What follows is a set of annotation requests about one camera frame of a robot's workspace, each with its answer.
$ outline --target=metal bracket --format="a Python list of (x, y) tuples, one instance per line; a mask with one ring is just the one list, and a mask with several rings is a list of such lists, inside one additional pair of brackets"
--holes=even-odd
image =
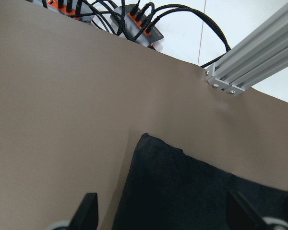
[(216, 78), (215, 77), (215, 69), (216, 69), (215, 63), (213, 63), (211, 66), (209, 66), (206, 69), (205, 79), (208, 82), (208, 84), (212, 86), (212, 88), (223, 90), (223, 91), (225, 91), (228, 94), (233, 95), (233, 96), (237, 96), (237, 95), (239, 95), (245, 91), (244, 89), (242, 89), (238, 86), (231, 85), (231, 84), (229, 84), (223, 80)]

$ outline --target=black fabric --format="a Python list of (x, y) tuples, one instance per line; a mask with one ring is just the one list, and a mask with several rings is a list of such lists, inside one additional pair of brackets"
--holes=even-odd
[(144, 134), (112, 230), (228, 230), (227, 190), (241, 192), (262, 216), (288, 221), (288, 192), (224, 172)]

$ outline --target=beige paper backdrop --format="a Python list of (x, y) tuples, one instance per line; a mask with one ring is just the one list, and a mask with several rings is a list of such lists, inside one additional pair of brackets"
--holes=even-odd
[(98, 192), (109, 230), (148, 132), (288, 190), (288, 103), (230, 97), (204, 69), (24, 0), (0, 1), (0, 230), (43, 230)]

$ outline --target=white tile floor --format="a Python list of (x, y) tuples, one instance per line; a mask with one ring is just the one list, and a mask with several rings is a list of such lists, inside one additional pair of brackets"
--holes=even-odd
[[(136, 3), (126, 0), (126, 4)], [(147, 2), (142, 0), (140, 7)], [(223, 30), (228, 43), (234, 47), (288, 0), (153, 0), (156, 7), (183, 4), (205, 12)], [(202, 65), (225, 52), (214, 32), (190, 12), (176, 12), (156, 25), (164, 35), (154, 47), (177, 59)], [(288, 68), (256, 84), (255, 89), (288, 102)]]

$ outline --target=black braided cable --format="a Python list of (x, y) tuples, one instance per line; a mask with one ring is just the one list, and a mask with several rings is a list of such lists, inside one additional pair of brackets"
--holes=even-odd
[[(108, 33), (110, 33), (110, 31), (109, 31), (109, 29), (107, 28), (105, 22), (104, 22), (103, 20), (101, 20), (101, 17), (100, 17), (98, 14), (96, 14), (96, 13), (94, 13), (94, 14), (95, 14), (96, 17), (100, 20), (100, 22), (101, 22), (101, 24), (103, 25), (103, 27), (105, 28), (105, 30), (106, 30)], [(102, 28), (101, 28), (96, 22), (94, 22), (93, 19), (92, 19), (91, 22), (92, 22), (98, 29), (101, 29), (101, 30), (102, 30)]]
[(151, 11), (150, 11), (150, 14), (146, 18), (145, 24), (142, 26), (142, 29), (131, 39), (131, 41), (135, 42), (139, 38), (139, 36), (141, 36), (141, 34), (148, 28), (149, 24), (151, 23), (151, 20), (155, 14), (155, 5), (152, 2), (150, 2), (150, 6), (151, 6)]
[(110, 3), (110, 5), (111, 5), (114, 9), (118, 7), (118, 6), (115, 4), (115, 2), (112, 1), (112, 0), (104, 0), (104, 1), (108, 1), (108, 2)]
[(217, 58), (213, 59), (212, 61), (207, 62), (206, 64), (203, 64), (201, 67), (205, 68), (207, 66), (210, 66), (211, 64), (215, 63), (218, 61), (221, 57), (223, 57), (225, 54), (222, 54), (221, 56), (218, 56)]
[(149, 27), (147, 28), (147, 32), (150, 32), (150, 30), (155, 26), (155, 24), (164, 16), (170, 14), (170, 13), (174, 13), (174, 12), (192, 12), (194, 14), (196, 14), (199, 18), (201, 18), (215, 33), (216, 35), (221, 39), (221, 41), (224, 43), (226, 51), (228, 52), (229, 50), (231, 50), (222, 30), (220, 29), (220, 27), (211, 19), (209, 18), (206, 14), (189, 8), (189, 7), (181, 7), (181, 8), (175, 8), (172, 10), (168, 10), (162, 14), (160, 14), (159, 16), (157, 16), (153, 22), (149, 25)]
[(92, 12), (95, 12), (95, 13), (96, 13), (96, 16), (99, 15), (99, 16), (102, 18), (102, 20), (107, 24), (107, 26), (109, 27), (109, 29), (111, 30), (111, 32), (112, 32), (113, 34), (115, 33), (115, 31), (114, 31), (114, 29), (112, 28), (112, 26), (110, 25), (110, 23), (106, 20), (106, 18), (105, 18), (102, 14), (99, 13), (99, 11), (98, 11), (94, 6), (92, 6), (87, 0), (83, 0), (83, 3), (84, 3), (85, 5), (87, 5), (87, 6), (91, 9)]
[(145, 11), (149, 8), (152, 7), (154, 8), (154, 12), (155, 12), (155, 5), (152, 2), (149, 2), (147, 4), (144, 5), (144, 7), (141, 9), (141, 11), (138, 13), (138, 15), (135, 17), (135, 20), (138, 22), (143, 15), (145, 14)]
[[(117, 24), (119, 25), (119, 28), (118, 28), (118, 31), (117, 33), (114, 32), (114, 30), (112, 31), (113, 34), (115, 35), (120, 35), (121, 33), (124, 33), (125, 37), (130, 40), (126, 30), (125, 30), (125, 18), (123, 17), (123, 21), (121, 21), (121, 18), (122, 16), (120, 15), (120, 18), (118, 18), (118, 15), (116, 12), (114, 12), (105, 2), (104, 0), (96, 0), (94, 3), (92, 4), (95, 4), (95, 3), (100, 3), (101, 5), (103, 5), (114, 17), (114, 19), (116, 20)], [(123, 6), (125, 5), (125, 1), (122, 0), (122, 10), (123, 10)]]
[(123, 30), (125, 30), (125, 13), (126, 13), (125, 0), (121, 0), (121, 17), (120, 17), (119, 28), (118, 28), (117, 33), (116, 33), (117, 36), (120, 36), (121, 33), (123, 32)]
[(181, 4), (168, 4), (168, 5), (164, 5), (164, 6), (159, 6), (158, 8), (155, 9), (155, 12), (158, 12), (160, 10), (164, 10), (167, 8), (190, 8), (191, 9), (191, 7), (181, 5)]
[[(100, 14), (108, 14), (110, 13), (109, 11), (99, 11)], [(73, 14), (73, 15), (67, 15), (70, 18), (81, 18), (81, 17), (86, 17), (86, 16), (92, 16), (92, 15), (96, 15), (96, 13), (92, 12), (92, 13), (81, 13), (81, 14)]]

